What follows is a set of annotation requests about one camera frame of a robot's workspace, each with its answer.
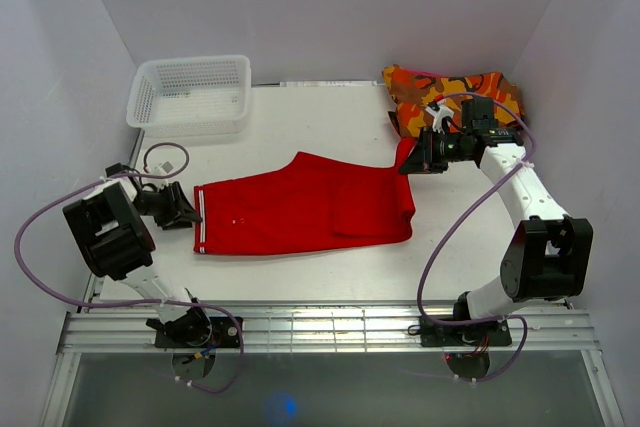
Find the aluminium frame rail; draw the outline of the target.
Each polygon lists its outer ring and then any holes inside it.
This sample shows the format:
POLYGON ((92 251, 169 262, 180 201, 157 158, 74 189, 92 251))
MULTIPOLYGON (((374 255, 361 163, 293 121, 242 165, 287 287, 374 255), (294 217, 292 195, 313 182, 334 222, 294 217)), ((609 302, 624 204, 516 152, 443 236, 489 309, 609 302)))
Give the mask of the aluminium frame rail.
MULTIPOLYGON (((421 350, 409 333, 418 322, 410 306, 235 306, 249 354, 400 353, 421 350)), ((149 308, 93 309, 67 316, 61 353, 153 353, 149 308)), ((562 305, 522 312, 508 322, 514 343, 528 351, 590 351, 600 342, 587 311, 562 305)))

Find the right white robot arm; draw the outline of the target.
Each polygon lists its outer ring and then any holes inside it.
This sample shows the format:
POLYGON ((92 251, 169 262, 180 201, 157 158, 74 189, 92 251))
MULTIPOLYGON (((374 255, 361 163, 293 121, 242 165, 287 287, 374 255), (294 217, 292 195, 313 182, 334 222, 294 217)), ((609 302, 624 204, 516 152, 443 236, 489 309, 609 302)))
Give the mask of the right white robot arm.
POLYGON ((431 124, 423 127, 402 174, 440 174, 454 162, 472 162, 491 181, 491 188, 462 214, 467 219, 482 202, 499 195, 514 234, 498 276, 461 295, 453 317, 440 320, 454 337, 474 344, 488 331, 533 300, 555 301, 579 295, 584 287, 593 242, 593 227, 571 216, 551 196, 530 160, 535 142, 526 124, 503 126, 495 116, 506 105, 491 97, 465 92, 462 120, 453 121, 445 96, 427 106, 431 124))

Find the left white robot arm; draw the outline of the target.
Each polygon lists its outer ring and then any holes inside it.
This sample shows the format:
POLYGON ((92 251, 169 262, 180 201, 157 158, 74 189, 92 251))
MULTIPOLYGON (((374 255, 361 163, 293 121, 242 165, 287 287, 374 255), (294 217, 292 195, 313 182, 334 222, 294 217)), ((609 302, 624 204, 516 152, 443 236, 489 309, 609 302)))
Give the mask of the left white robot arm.
POLYGON ((63 208, 80 253, 99 278, 108 277, 159 302, 147 325, 171 341, 200 347, 213 335, 206 312, 185 287, 176 287, 153 264, 156 245, 143 221, 151 217, 162 230, 189 229, 202 221, 178 182, 144 183, 133 168, 116 163, 107 180, 86 197, 63 208))

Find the red trousers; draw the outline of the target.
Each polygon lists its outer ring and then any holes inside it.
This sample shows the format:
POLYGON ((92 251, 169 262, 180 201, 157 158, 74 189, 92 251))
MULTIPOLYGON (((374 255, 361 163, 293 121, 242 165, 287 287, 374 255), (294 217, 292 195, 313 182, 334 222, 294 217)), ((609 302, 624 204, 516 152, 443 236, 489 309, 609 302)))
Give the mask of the red trousers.
POLYGON ((197 186, 194 251, 268 256, 404 242, 416 208, 399 168, 414 145, 402 139, 390 167, 299 152, 279 170, 197 186))

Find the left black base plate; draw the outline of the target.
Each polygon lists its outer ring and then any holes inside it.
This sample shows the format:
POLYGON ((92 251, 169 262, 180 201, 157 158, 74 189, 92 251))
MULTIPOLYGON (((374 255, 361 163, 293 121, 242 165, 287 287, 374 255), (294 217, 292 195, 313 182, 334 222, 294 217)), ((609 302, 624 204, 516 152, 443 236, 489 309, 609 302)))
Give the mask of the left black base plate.
POLYGON ((212 337, 208 344, 189 344, 184 341, 175 341, 164 333, 156 332, 153 346, 161 349, 205 349, 213 345, 218 349, 235 349, 240 347, 239 329, 226 317, 210 317, 212 325, 212 337))

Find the orange camouflage folded trousers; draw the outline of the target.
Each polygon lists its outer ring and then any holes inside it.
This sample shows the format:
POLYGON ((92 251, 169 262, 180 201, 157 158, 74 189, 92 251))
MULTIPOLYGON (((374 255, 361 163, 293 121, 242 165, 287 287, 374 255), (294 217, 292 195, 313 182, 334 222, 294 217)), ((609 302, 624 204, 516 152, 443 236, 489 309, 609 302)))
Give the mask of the orange camouflage folded trousers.
POLYGON ((501 126, 515 127, 518 118, 525 118, 525 110, 518 87, 507 80, 500 71, 466 76, 441 75, 434 90, 436 95, 430 102, 440 99, 446 100, 446 104, 454 112, 454 130, 458 130, 462 126, 462 102, 469 99, 473 93, 490 97, 497 102, 494 106, 494 113, 501 126))

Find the white perforated plastic basket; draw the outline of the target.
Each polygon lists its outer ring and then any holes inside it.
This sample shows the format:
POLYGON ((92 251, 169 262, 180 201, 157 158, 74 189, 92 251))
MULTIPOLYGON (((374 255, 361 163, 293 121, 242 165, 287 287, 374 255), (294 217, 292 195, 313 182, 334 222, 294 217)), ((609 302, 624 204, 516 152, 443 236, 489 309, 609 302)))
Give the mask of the white perforated plastic basket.
POLYGON ((154 138, 235 134, 250 115, 251 65, 244 55, 152 60, 141 64, 126 122, 154 138))

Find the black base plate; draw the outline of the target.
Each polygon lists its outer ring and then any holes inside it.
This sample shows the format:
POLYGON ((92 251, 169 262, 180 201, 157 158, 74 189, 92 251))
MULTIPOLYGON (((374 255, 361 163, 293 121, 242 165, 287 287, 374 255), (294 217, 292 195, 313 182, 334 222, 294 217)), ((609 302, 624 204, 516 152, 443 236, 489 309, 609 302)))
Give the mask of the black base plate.
POLYGON ((226 317, 210 317, 212 325, 212 337, 208 344, 189 344, 184 341, 175 341, 164 333, 156 332, 153 346, 161 349, 205 349, 213 345, 218 349, 235 349, 240 347, 239 329, 226 317))
POLYGON ((473 325, 439 325, 421 317, 407 329, 409 336, 419 337, 422 347, 507 347, 512 337, 506 321, 473 325))

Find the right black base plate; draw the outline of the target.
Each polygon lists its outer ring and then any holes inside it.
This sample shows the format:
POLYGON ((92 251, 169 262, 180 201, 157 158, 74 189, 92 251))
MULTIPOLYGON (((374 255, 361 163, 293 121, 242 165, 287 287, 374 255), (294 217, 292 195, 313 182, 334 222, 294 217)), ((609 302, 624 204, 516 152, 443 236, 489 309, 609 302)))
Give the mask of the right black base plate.
POLYGON ((506 321, 473 325, 439 325, 421 317, 407 329, 409 336, 419 337, 422 347, 507 347, 512 337, 506 321))

